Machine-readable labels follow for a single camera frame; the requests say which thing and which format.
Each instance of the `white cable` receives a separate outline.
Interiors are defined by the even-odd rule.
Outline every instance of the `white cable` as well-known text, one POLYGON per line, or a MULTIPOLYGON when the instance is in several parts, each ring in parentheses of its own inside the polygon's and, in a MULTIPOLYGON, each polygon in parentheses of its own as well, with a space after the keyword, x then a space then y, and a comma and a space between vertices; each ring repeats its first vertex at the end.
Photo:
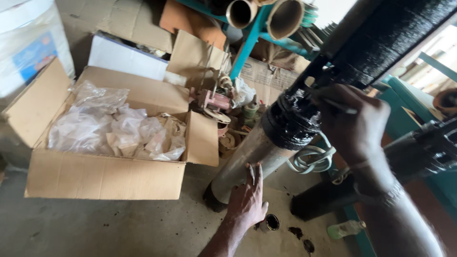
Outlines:
POLYGON ((317 146, 307 145, 303 147, 293 158, 295 166, 287 160, 287 165, 293 171, 299 174, 307 174, 310 172, 323 172, 328 170, 332 166, 332 155, 336 152, 335 148, 331 146, 329 140, 324 133, 319 133, 322 139, 327 145, 327 149, 324 150, 317 146))

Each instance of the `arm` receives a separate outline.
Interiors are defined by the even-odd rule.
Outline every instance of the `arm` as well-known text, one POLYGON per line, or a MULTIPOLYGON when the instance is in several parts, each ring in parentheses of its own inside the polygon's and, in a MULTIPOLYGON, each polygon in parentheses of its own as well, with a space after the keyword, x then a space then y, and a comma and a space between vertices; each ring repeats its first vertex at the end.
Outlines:
POLYGON ((343 85, 322 89, 315 100, 322 114, 322 131, 351 168, 363 196, 365 222, 377 255, 444 256, 432 229, 390 171, 381 148, 389 105, 343 85), (357 114, 336 112, 319 100, 322 97, 345 103, 357 114))
POLYGON ((232 257, 246 231, 265 218, 268 202, 262 203, 262 166, 256 164, 255 176, 251 164, 246 170, 246 184, 233 187, 227 214, 199 257, 232 257))

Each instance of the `open cardboard box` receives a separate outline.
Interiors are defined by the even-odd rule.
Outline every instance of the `open cardboard box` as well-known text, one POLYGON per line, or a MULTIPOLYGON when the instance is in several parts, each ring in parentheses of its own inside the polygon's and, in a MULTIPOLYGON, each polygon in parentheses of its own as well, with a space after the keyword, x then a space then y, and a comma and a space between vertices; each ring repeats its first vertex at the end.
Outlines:
POLYGON ((149 116, 167 112, 185 121, 186 150, 181 161, 152 161, 48 150, 55 119, 74 101, 71 80, 54 59, 2 112, 7 123, 33 149, 25 197, 79 199, 178 199, 187 162, 218 166, 217 123, 188 112, 189 90, 158 80, 88 66, 76 82, 130 89, 131 108, 149 116))

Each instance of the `metal stand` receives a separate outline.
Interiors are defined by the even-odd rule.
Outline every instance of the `metal stand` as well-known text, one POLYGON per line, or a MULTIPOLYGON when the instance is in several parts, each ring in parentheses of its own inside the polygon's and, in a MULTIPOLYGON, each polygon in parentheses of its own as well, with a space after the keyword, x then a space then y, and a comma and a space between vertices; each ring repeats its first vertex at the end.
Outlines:
MULTIPOLYGON (((226 16, 213 15, 211 11, 202 3, 199 3, 194 0, 177 1, 198 12, 201 12, 203 14, 206 14, 210 17, 213 17, 219 21, 228 24, 226 16)), ((234 80, 235 77, 238 77, 241 69, 243 68, 244 63, 246 62, 249 55, 251 54, 252 49, 254 48, 255 43, 258 42, 258 38, 262 38, 266 41, 272 42, 273 44, 279 45, 287 50, 290 50, 298 55, 303 56, 305 59, 310 61, 317 56, 316 53, 309 54, 308 51, 306 51, 300 43, 292 40, 291 38, 293 38, 293 36, 291 36, 291 38, 285 38, 281 40, 273 40, 270 37, 270 35, 266 32, 265 22, 268 19, 268 15, 270 14, 272 8, 273 5, 264 5, 261 8, 259 8, 255 19, 249 24, 249 26, 243 29, 244 42, 240 50, 238 51, 238 54, 232 66, 232 70, 230 71, 229 75, 231 80, 234 80)))

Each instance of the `plastic bottle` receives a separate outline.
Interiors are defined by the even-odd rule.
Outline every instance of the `plastic bottle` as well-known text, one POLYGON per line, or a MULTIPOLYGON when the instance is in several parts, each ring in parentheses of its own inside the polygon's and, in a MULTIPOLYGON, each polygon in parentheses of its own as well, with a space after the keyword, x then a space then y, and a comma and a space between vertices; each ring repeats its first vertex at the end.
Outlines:
POLYGON ((349 235, 357 235, 366 227, 363 221, 349 220, 341 224, 331 225, 327 228, 327 233, 333 239, 340 239, 349 235))

